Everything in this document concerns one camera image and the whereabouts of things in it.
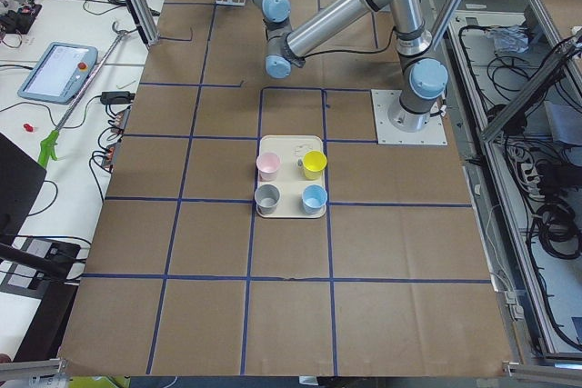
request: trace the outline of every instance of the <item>robotic arm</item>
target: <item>robotic arm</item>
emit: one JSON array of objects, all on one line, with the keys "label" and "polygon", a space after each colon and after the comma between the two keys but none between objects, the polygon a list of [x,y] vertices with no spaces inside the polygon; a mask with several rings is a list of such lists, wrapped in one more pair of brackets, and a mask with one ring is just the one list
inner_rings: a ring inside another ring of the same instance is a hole
[{"label": "robotic arm", "polygon": [[[432,36],[425,29],[418,0],[336,0],[295,30],[288,19],[288,0],[253,0],[253,3],[265,17],[266,70],[274,78],[289,76],[292,65],[302,67],[304,57],[315,48],[364,15],[390,5],[396,25],[396,50],[405,77],[400,99],[389,108],[391,122],[406,132],[421,130],[433,103],[446,90],[446,68],[425,57]],[[271,9],[277,10],[277,14],[272,14]]]}]

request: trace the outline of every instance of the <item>yellow cup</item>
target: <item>yellow cup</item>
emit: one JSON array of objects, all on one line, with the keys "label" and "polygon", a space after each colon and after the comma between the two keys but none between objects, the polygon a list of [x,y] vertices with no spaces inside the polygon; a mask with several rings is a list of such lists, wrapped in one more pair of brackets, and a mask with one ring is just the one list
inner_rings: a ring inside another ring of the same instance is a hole
[{"label": "yellow cup", "polygon": [[315,181],[324,172],[327,165],[327,158],[317,150],[307,152],[303,157],[303,173],[310,181]]}]

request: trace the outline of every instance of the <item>white table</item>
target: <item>white table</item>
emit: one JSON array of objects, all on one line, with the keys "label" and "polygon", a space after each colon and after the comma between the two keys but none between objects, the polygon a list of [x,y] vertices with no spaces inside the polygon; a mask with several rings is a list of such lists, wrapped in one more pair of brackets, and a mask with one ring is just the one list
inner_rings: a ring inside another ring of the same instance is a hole
[{"label": "white table", "polygon": [[[115,39],[111,24],[118,22],[119,29],[134,29],[133,19],[125,7],[104,15],[91,15],[83,9],[83,2],[74,0],[36,0],[43,6],[35,23],[19,49],[0,45],[0,60],[36,62],[54,41],[91,45],[102,55]],[[160,11],[164,0],[147,0],[149,6]],[[101,12],[112,5],[90,3],[88,9]],[[115,51],[107,60],[111,65],[143,65],[147,49],[137,33],[128,37],[123,50]]]},{"label": "white table", "polygon": [[[164,0],[148,0],[150,7],[160,10]],[[31,28],[25,42],[18,49],[0,45],[0,64],[19,63],[34,65],[54,41],[92,45],[99,50],[100,57],[115,39],[111,24],[118,21],[120,29],[135,26],[126,8],[118,8],[105,15],[90,15],[82,9],[82,2],[66,0],[37,0],[43,10]],[[91,4],[96,11],[107,9],[108,5]],[[137,33],[131,34],[116,48],[88,89],[84,101],[77,107],[67,125],[77,125],[83,118],[86,102],[102,91],[118,89],[134,92],[139,84],[147,49]],[[16,91],[28,74],[24,69],[0,69],[0,110],[11,104],[24,102]],[[52,110],[57,122],[65,112],[66,105],[46,104]],[[32,125],[35,130],[28,133],[23,124]],[[82,127],[61,132],[55,149],[58,161],[50,161],[46,179],[58,185],[59,194],[55,204],[44,213],[29,217],[21,234],[32,235],[72,235],[91,240],[101,211],[101,199],[95,180],[88,167],[91,153],[98,148],[97,136],[107,128],[107,116],[98,99],[88,106],[87,119]],[[0,113],[0,132],[37,159],[40,141],[49,134],[53,125],[48,112],[31,105],[20,105]],[[95,167],[95,174],[104,192],[109,181],[108,174]],[[45,184],[38,196],[33,212],[49,204],[54,197],[54,188]],[[15,245],[24,239],[17,239]],[[78,255],[85,258],[87,249]],[[71,276],[81,272],[81,265],[74,266]],[[2,263],[2,270],[8,268]],[[22,339],[39,305],[36,299],[0,293],[0,307],[9,308],[0,312],[0,353],[15,356]]]}]

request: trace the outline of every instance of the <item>pink cup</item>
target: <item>pink cup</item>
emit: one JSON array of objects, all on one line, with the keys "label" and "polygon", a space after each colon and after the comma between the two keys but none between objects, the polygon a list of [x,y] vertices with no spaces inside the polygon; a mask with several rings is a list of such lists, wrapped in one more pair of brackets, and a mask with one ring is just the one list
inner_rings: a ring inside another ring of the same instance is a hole
[{"label": "pink cup", "polygon": [[281,158],[273,152],[260,154],[256,159],[256,168],[263,181],[274,181],[279,168],[281,167]]}]

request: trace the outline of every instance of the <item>gray cup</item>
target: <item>gray cup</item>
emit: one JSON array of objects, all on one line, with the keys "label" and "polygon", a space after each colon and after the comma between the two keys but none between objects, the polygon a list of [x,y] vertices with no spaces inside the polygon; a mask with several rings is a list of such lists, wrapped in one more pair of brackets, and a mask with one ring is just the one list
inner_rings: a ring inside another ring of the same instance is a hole
[{"label": "gray cup", "polygon": [[272,214],[279,204],[281,193],[279,189],[271,184],[259,186],[255,191],[256,210],[261,215]]}]

